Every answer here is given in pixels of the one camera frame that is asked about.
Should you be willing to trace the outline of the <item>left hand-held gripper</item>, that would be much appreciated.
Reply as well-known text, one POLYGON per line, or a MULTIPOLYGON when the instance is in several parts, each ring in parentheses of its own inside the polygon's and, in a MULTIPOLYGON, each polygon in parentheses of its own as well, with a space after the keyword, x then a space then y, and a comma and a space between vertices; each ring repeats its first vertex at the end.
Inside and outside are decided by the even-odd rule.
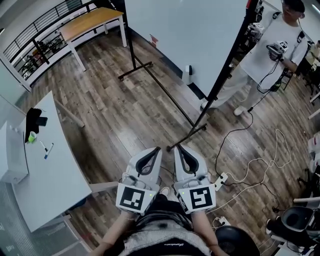
POLYGON ((160 186, 157 184, 163 151, 160 147, 145 149, 131 158, 117 186, 116 207, 140 216, 154 201, 160 186))

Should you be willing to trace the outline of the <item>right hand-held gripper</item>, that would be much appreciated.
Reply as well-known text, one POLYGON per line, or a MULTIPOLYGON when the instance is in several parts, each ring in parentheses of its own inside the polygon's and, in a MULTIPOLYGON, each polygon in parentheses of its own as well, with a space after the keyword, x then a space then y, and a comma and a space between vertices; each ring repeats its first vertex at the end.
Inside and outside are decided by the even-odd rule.
POLYGON ((199 153, 185 145, 175 146, 174 169, 178 181, 174 183, 175 195, 185 214, 216 206, 215 185, 211 183, 206 161, 199 153))

